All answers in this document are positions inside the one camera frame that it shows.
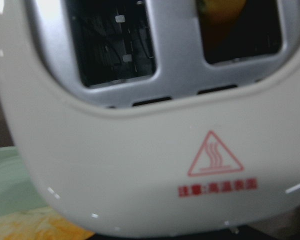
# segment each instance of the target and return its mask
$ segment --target red triangle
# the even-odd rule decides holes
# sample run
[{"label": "red triangle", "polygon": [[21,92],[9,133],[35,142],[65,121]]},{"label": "red triangle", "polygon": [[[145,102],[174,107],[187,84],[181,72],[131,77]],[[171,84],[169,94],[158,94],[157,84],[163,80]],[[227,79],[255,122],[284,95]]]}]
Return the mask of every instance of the red triangle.
[{"label": "red triangle", "polygon": [[244,166],[213,132],[206,135],[188,171],[189,177],[241,172]]}]

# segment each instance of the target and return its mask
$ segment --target warning label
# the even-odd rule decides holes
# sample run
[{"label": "warning label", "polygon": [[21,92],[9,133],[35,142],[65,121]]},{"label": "warning label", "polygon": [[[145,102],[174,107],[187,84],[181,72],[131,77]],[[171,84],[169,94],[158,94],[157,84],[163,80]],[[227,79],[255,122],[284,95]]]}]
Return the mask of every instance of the warning label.
[{"label": "warning label", "polygon": [[256,189],[258,189],[258,182],[255,177],[252,177],[247,179],[209,182],[207,184],[196,183],[192,185],[183,185],[178,187],[178,195],[180,198],[183,198]]},{"label": "warning label", "polygon": [[189,177],[240,172],[244,166],[213,132],[206,135],[188,171]]}]

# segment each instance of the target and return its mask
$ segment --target hot surface warning icon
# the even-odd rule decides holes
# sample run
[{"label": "hot surface warning icon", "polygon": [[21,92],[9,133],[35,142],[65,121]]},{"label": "hot surface warning icon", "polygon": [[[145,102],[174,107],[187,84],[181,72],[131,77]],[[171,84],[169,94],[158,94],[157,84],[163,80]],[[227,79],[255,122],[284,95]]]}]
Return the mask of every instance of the hot surface warning icon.
[{"label": "hot surface warning icon", "polygon": [[221,139],[209,131],[188,171],[190,177],[240,172],[244,166]]}]

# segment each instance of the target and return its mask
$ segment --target warning symbol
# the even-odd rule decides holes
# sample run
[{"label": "warning symbol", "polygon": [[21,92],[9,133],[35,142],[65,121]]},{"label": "warning symbol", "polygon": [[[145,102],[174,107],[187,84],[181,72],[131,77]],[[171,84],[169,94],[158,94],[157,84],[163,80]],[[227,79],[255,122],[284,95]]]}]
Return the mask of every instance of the warning symbol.
[{"label": "warning symbol", "polygon": [[244,166],[221,139],[209,131],[188,171],[189,177],[240,172]]}]

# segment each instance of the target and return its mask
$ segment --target white plastic casing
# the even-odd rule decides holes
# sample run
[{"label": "white plastic casing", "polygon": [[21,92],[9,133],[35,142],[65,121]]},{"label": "white plastic casing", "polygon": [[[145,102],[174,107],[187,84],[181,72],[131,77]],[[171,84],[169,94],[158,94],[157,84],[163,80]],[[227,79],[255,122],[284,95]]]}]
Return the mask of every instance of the white plastic casing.
[{"label": "white plastic casing", "polygon": [[[300,47],[251,86],[103,109],[56,83],[27,21],[22,1],[0,0],[0,97],[35,186],[63,216],[141,238],[228,228],[300,204]],[[188,174],[208,159],[208,133],[235,171]]]}]

